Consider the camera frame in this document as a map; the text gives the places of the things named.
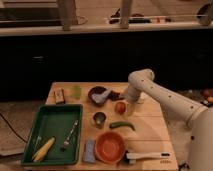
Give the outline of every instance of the utensil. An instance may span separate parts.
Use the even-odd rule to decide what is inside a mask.
[[[92,94],[92,98],[96,103],[102,104],[107,100],[107,97],[109,96],[111,91],[111,89],[107,89],[101,94]]]
[[[106,120],[106,115],[103,112],[96,112],[93,116],[94,124],[97,128],[103,128]]]
[[[76,128],[77,125],[78,125],[78,120],[76,120],[76,121],[74,122],[74,124],[73,124],[73,126],[72,126],[72,129],[70,130],[70,132],[69,132],[67,138],[64,140],[64,142],[63,142],[63,144],[62,144],[62,146],[61,146],[61,148],[60,148],[61,151],[65,151],[65,150],[67,149],[67,147],[69,146],[70,137],[72,136],[72,134],[73,134],[73,132],[74,132],[74,130],[75,130],[75,128]]]
[[[137,159],[167,159],[170,154],[167,152],[151,152],[151,153],[133,153],[126,151],[123,161],[128,164],[135,164]]]
[[[167,152],[152,152],[152,153],[127,153],[127,159],[166,159],[170,156]]]

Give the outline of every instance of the tomato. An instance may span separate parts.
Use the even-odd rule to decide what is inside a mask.
[[[209,103],[213,103],[213,97],[209,96],[209,97],[207,98],[207,101],[208,101]]]
[[[202,92],[202,95],[205,98],[208,98],[209,96],[213,96],[213,89],[204,89]]]
[[[115,112],[118,114],[124,114],[126,111],[126,103],[124,102],[117,102],[115,104]]]

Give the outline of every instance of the black cable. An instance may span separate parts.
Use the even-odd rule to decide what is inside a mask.
[[[6,122],[6,124],[9,126],[9,128],[13,131],[13,133],[20,138],[22,141],[24,141],[25,143],[27,143],[27,140],[25,140],[24,138],[22,138],[16,131],[15,129],[13,129],[13,127],[11,126],[11,124],[8,122],[7,119],[5,119],[5,117],[0,113],[0,116],[2,117],[2,119]]]
[[[178,170],[181,171],[182,169],[189,170],[190,167],[189,167],[189,165],[187,163],[183,163],[183,164],[179,165],[179,169]]]

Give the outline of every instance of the red bowl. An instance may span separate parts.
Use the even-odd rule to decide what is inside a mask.
[[[113,131],[101,134],[95,142],[96,157],[107,164],[118,163],[123,158],[125,149],[123,138]]]

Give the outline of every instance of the metal cup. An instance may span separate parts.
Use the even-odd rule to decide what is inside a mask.
[[[94,124],[97,128],[101,129],[104,127],[106,115],[103,112],[97,112],[93,116]]]

